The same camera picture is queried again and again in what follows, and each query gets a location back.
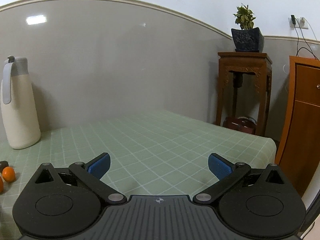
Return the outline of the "green checked tablecloth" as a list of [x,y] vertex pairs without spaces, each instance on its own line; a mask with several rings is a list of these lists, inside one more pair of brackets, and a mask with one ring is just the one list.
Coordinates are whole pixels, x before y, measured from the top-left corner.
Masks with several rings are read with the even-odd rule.
[[217,179],[208,169],[208,157],[217,153],[229,161],[264,168],[274,161],[276,145],[259,137],[171,113],[151,111],[44,132],[26,149],[1,143],[1,159],[16,173],[1,194],[1,239],[18,239],[12,207],[42,163],[67,167],[107,152],[111,168],[102,180],[117,191],[170,195],[195,193]]

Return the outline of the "orange wooden cabinet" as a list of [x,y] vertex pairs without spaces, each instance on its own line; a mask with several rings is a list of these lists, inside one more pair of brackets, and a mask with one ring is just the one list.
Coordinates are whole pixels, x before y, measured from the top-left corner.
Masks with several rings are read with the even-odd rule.
[[275,163],[302,196],[319,165],[319,61],[290,56],[289,63],[287,108]]

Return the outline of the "orange tangerine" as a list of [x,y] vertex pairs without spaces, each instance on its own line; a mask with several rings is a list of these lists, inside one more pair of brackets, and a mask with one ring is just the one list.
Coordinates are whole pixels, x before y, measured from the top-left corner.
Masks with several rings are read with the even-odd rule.
[[2,193],[3,190],[4,190],[4,183],[3,183],[2,177],[0,176],[0,193]]
[[10,166],[5,167],[2,171],[2,177],[7,183],[14,182],[16,180],[15,170]]

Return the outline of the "dark round fruit far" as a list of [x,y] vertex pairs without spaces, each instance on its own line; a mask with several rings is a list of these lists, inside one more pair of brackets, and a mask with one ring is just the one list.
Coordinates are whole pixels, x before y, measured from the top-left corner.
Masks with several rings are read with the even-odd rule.
[[9,164],[7,161],[0,161],[0,173],[2,173],[3,170],[8,166],[9,166]]

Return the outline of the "white thermos jug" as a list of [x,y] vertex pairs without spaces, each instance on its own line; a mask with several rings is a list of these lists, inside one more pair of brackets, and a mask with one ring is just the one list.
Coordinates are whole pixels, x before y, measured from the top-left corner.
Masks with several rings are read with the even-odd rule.
[[4,62],[1,113],[11,148],[20,150],[39,141],[40,125],[25,57],[11,55]]

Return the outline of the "dark wooden plant stand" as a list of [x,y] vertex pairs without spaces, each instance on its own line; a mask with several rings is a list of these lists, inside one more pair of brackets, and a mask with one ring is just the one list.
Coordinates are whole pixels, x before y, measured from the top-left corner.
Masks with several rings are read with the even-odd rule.
[[225,91],[233,87],[231,117],[258,106],[255,134],[264,136],[271,100],[272,60],[267,53],[219,52],[217,108],[214,124],[221,125]]

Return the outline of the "potted green plant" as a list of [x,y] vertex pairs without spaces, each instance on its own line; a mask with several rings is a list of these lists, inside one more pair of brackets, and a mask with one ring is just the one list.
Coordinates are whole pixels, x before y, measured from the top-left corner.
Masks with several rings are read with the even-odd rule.
[[254,17],[253,11],[249,9],[249,5],[244,4],[236,8],[237,12],[233,15],[235,24],[239,25],[240,29],[231,29],[235,51],[262,53],[264,36],[259,27],[254,26],[256,17]]

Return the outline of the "wall socket with plugs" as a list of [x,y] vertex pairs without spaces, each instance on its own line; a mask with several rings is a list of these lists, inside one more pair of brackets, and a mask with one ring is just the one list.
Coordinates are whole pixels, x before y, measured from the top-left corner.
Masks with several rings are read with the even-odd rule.
[[307,20],[304,17],[295,17],[294,15],[291,15],[289,17],[289,25],[290,28],[301,28],[301,29],[308,29],[309,24]]

